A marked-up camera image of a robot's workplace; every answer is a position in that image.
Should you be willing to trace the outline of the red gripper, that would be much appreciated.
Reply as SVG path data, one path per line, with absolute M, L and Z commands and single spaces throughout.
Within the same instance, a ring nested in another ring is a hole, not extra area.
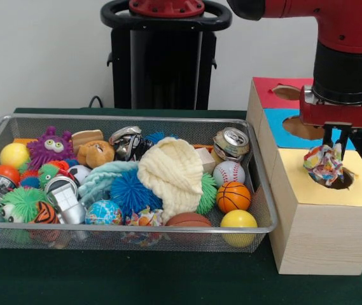
M 362 104 L 332 104 L 320 100 L 310 85 L 300 92 L 300 119 L 305 125 L 323 126 L 323 145 L 333 148 L 333 126 L 340 130 L 337 144 L 341 145 L 341 160 L 344 160 L 349 135 L 353 129 L 362 128 Z

